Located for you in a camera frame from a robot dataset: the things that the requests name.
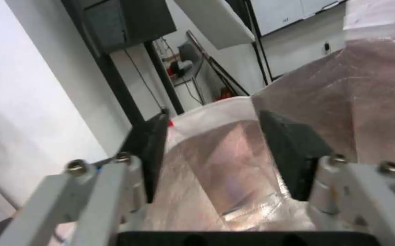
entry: red object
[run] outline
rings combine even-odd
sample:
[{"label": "red object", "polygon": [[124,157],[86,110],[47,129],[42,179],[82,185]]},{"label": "red object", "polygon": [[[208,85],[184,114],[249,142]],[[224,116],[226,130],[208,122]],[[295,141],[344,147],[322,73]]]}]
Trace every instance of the red object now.
[{"label": "red object", "polygon": [[172,69],[171,67],[169,67],[169,68],[167,69],[167,73],[169,74],[169,76],[174,75],[173,69]]},{"label": "red object", "polygon": [[219,98],[217,98],[216,101],[220,101],[220,100],[223,100],[226,98],[231,98],[233,96],[233,93],[231,92],[231,90],[226,87],[220,89],[220,94],[221,94],[221,96]]}]

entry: wire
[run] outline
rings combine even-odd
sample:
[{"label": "wire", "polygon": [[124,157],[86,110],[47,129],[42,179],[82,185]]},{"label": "wire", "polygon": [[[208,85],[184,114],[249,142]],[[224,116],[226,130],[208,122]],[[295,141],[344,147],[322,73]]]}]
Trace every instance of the wire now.
[{"label": "wire", "polygon": [[[166,40],[164,37],[161,37],[161,39],[162,39],[162,40],[164,41],[164,43],[166,44],[167,49],[170,50],[171,55],[173,56],[174,60],[178,62],[178,58],[174,55],[174,52],[173,52],[173,50],[171,49],[171,47],[170,47],[169,43],[167,42],[167,40]],[[183,76],[181,76],[181,79],[182,79],[182,81],[184,82],[185,87],[187,87],[188,94],[190,94],[190,97],[193,98],[195,101],[197,101],[197,103],[199,103],[201,106],[203,106],[203,103],[202,103],[200,100],[198,100],[197,98],[195,98],[195,97],[193,96],[193,94],[191,93],[190,88],[188,87],[188,83],[185,82],[185,79],[184,79]]]},{"label": "wire", "polygon": [[181,77],[181,78],[182,78],[182,81],[183,81],[184,84],[185,84],[185,87],[187,87],[188,94],[190,94],[190,97],[192,97],[195,101],[197,101],[197,103],[199,103],[201,106],[203,106],[203,103],[202,103],[200,100],[198,100],[197,98],[195,98],[195,97],[193,96],[193,94],[191,93],[190,87],[188,87],[188,82],[185,82],[184,77]]},{"label": "wire", "polygon": [[132,57],[130,57],[129,53],[127,53],[127,50],[124,49],[124,52],[126,53],[127,57],[129,57],[130,61],[132,62],[133,66],[135,67],[135,70],[137,70],[138,74],[140,75],[141,80],[143,81],[144,85],[146,85],[147,90],[149,90],[150,94],[152,95],[153,99],[155,100],[156,104],[158,105],[160,110],[163,110],[161,105],[159,104],[158,100],[156,99],[155,95],[153,94],[152,90],[149,88],[149,86],[146,83],[146,80],[144,79],[143,75],[140,72],[140,69],[138,69],[137,65],[133,61]]}]

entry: cabinet door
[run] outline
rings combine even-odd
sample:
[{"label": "cabinet door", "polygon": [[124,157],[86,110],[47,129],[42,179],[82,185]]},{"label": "cabinet door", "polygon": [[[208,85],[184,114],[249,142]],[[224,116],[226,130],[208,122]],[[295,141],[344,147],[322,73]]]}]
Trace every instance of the cabinet door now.
[{"label": "cabinet door", "polygon": [[331,5],[332,3],[337,3],[338,0],[301,0],[302,6],[304,7],[305,17],[311,16],[324,7]]},{"label": "cabinet door", "polygon": [[300,0],[251,0],[262,35],[304,18]]}]

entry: black metal frame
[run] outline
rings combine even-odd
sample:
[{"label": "black metal frame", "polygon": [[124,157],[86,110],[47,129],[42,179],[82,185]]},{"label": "black metal frame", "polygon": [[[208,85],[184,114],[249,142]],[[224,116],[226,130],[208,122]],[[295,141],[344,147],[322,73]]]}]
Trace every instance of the black metal frame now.
[{"label": "black metal frame", "polygon": [[173,84],[167,74],[166,69],[164,68],[163,62],[161,61],[158,53],[156,52],[155,46],[152,41],[144,42],[144,47],[146,48],[147,54],[149,54],[150,60],[152,61],[153,66],[155,67],[156,72],[158,73],[161,82],[163,83],[164,88],[166,89],[167,95],[170,98],[171,104],[173,104],[174,110],[178,115],[183,114],[184,108],[174,90]]}]

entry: metal screw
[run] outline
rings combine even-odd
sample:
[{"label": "metal screw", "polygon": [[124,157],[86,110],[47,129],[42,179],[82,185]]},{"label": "metal screw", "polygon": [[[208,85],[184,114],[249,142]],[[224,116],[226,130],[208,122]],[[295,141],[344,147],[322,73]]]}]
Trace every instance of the metal screw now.
[{"label": "metal screw", "polygon": [[395,162],[382,161],[378,167],[378,171],[383,174],[395,175]]},{"label": "metal screw", "polygon": [[84,160],[73,160],[67,164],[66,170],[73,176],[81,176],[87,172],[87,166]]},{"label": "metal screw", "polygon": [[129,152],[120,152],[116,155],[116,161],[117,162],[124,162],[124,163],[130,163],[130,157],[132,155]]},{"label": "metal screw", "polygon": [[333,153],[330,157],[329,157],[329,163],[331,165],[336,165],[336,164],[346,164],[348,163],[348,161],[346,160],[346,157],[342,154],[337,154],[337,153]]}]

